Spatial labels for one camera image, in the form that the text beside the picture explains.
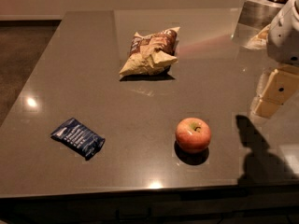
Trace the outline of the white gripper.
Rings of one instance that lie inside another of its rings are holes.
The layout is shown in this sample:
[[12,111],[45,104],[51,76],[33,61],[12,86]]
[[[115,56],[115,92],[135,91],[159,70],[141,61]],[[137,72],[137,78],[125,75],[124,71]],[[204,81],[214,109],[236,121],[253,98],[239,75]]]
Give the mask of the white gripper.
[[271,21],[267,54],[282,64],[262,73],[250,110],[269,119],[299,90],[299,0],[288,0]]

